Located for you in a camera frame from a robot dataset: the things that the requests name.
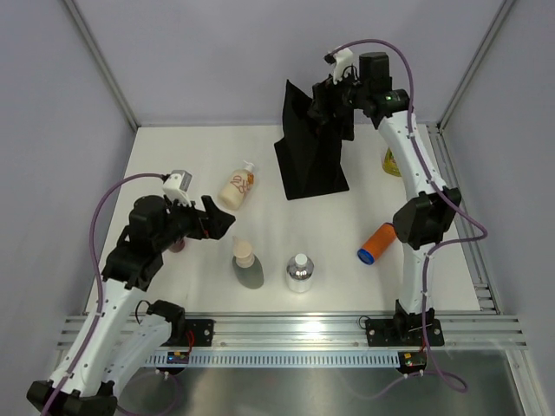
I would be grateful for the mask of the green bottle beige cap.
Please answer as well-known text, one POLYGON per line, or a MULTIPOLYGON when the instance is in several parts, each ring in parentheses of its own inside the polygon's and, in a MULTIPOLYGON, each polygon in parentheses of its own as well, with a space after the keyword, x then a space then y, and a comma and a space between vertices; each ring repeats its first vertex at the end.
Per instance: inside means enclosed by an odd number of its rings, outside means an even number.
POLYGON ((252 245, 239 237, 233 237, 232 241, 232 267, 236 278, 247 289, 260 289, 264 285, 264 271, 252 245))

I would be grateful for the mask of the orange spray bottle blue cap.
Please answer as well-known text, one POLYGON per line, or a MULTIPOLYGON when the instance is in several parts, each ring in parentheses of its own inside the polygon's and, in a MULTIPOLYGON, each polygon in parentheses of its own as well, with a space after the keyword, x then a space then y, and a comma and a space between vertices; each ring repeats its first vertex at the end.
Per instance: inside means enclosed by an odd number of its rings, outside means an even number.
POLYGON ((391 223, 384 223, 361 246, 357 256, 365 264, 374 264, 395 240, 394 226, 391 223))

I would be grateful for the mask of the silver bottle white cap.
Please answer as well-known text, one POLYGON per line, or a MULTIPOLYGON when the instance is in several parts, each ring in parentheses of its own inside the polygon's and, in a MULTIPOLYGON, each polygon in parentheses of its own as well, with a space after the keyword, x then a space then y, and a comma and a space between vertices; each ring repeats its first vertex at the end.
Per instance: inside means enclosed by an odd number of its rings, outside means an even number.
POLYGON ((290 290, 302 294, 307 292, 312 285, 312 276, 315 265, 304 253, 292 257, 286 266, 285 281, 290 290))

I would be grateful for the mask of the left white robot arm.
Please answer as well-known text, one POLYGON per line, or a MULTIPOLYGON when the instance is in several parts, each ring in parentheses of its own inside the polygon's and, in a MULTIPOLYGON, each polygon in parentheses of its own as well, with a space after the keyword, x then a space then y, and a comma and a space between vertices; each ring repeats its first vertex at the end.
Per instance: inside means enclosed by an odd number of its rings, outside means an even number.
POLYGON ((60 366, 47 380, 33 382, 28 401, 43 415, 112 415, 132 375, 158 347, 186 347, 192 340, 185 310, 153 302, 140 326, 115 343, 134 308, 144 300, 163 266, 163 254, 185 238, 221 239, 235 217, 209 196, 203 209, 167 197, 137 199, 101 273, 95 312, 88 315, 60 366))

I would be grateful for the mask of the cream pump lotion bottle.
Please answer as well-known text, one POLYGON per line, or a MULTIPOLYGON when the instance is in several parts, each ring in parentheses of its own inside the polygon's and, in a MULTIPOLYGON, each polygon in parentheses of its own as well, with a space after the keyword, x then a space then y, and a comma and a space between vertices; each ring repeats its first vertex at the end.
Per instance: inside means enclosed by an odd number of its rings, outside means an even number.
POLYGON ((254 185, 255 165, 245 161, 244 165, 234 170, 219 192, 218 198, 223 206, 236 211, 254 185))

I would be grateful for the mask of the yellow Fairy dish soap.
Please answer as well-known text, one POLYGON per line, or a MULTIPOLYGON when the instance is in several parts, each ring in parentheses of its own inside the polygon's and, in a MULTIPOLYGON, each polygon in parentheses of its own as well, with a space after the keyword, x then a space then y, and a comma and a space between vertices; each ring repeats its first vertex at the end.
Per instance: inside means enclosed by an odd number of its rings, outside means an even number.
POLYGON ((400 178, 402 176, 398 165, 396 164, 394 154, 392 153, 391 149, 388 148, 383 162, 382 162, 382 169, 385 173, 390 174, 392 176, 400 178))

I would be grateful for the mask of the black canvas bag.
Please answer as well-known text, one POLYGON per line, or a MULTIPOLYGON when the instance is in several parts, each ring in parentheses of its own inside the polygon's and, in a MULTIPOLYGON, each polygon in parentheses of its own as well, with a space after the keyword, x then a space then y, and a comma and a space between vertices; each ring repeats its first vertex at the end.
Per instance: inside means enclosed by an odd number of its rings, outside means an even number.
POLYGON ((309 116, 312 99, 290 81, 285 84, 282 127, 284 137, 274 144, 289 200, 346 192, 341 167, 342 146, 354 139, 354 112, 319 124, 309 116))

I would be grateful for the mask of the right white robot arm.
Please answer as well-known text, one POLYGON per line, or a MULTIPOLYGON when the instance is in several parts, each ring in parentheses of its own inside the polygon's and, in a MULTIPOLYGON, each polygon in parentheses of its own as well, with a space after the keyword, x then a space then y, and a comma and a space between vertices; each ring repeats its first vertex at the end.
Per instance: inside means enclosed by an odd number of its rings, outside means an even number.
POLYGON ((386 53, 354 56, 342 48, 324 60, 333 71, 314 85, 310 117, 321 126, 352 127, 354 112, 362 111, 392 151, 407 199, 392 219, 403 248, 401 294, 392 317, 365 321, 368 344, 441 346, 441 325, 428 299, 428 269, 432 250, 460 206, 460 190, 448 187, 434 170, 415 127, 413 92, 393 88, 386 53))

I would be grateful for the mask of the dark red bottle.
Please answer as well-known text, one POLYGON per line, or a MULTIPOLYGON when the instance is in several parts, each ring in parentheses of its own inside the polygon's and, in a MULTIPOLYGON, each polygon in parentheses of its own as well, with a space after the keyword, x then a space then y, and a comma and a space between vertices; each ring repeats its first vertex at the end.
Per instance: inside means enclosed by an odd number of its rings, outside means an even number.
POLYGON ((186 241, 184 238, 181 238, 177 242, 173 243, 168 249, 172 253, 179 253, 185 248, 185 246, 186 246, 186 241))

